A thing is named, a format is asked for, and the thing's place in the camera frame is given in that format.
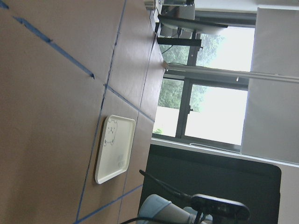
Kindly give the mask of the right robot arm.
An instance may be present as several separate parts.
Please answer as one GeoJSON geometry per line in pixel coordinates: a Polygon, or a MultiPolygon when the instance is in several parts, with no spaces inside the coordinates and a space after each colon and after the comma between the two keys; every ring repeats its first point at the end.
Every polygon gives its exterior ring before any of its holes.
{"type": "Polygon", "coordinates": [[[154,218],[179,224],[193,224],[196,215],[197,211],[191,207],[182,209],[156,194],[148,196],[138,212],[138,217],[154,218]]]}

